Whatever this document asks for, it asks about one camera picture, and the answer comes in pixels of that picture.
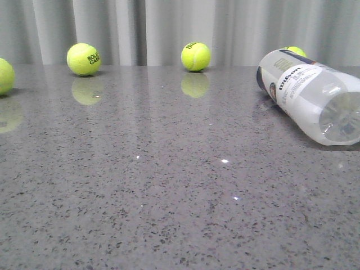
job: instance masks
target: white label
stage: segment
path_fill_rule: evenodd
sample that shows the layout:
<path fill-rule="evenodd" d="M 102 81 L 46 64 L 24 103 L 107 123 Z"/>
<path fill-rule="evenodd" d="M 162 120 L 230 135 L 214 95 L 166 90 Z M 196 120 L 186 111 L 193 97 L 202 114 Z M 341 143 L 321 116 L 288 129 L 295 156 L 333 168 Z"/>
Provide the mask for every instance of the white label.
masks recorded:
<path fill-rule="evenodd" d="M 296 65 L 286 70 L 276 85 L 278 105 L 288 112 L 297 96 L 321 71 L 321 67 L 308 64 Z"/>

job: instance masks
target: curtain fold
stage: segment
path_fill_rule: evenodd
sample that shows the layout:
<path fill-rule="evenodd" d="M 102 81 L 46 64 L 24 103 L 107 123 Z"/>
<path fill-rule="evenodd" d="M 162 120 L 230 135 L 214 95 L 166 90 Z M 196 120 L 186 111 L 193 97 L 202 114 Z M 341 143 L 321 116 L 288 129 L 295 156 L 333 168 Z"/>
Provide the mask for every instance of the curtain fold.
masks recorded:
<path fill-rule="evenodd" d="M 360 0 L 0 0 L 0 57 L 62 64 L 77 42 L 105 65 L 180 65 L 200 41 L 210 65 L 256 66 L 268 52 L 301 47 L 331 66 L 359 66 Z"/>

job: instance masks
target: clear plastic bottle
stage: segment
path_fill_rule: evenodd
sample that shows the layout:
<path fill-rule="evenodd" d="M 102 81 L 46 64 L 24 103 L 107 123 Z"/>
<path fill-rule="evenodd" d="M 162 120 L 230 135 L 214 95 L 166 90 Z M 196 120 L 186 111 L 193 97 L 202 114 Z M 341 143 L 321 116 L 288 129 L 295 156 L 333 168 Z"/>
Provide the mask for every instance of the clear plastic bottle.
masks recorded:
<path fill-rule="evenodd" d="M 323 145 L 360 141 L 360 79 L 285 49 L 266 55 L 256 78 L 311 139 Z"/>

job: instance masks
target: reflective table surface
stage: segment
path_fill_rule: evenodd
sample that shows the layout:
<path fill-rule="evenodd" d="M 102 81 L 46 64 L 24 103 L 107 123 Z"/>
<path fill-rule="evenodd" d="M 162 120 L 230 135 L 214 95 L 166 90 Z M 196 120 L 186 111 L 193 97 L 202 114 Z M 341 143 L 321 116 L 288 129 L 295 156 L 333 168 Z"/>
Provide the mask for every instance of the reflective table surface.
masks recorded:
<path fill-rule="evenodd" d="M 311 141 L 256 67 L 14 69 L 1 270 L 360 266 L 360 147 Z"/>

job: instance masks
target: gray countertop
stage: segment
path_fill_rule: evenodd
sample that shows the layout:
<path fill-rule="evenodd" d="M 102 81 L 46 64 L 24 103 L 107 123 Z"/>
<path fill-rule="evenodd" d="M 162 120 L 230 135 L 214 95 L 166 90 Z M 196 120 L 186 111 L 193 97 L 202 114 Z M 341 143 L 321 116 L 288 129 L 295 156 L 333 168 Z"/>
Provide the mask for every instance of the gray countertop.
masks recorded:
<path fill-rule="evenodd" d="M 359 269 L 359 145 L 311 141 L 256 67 L 14 68 L 1 270 Z"/>

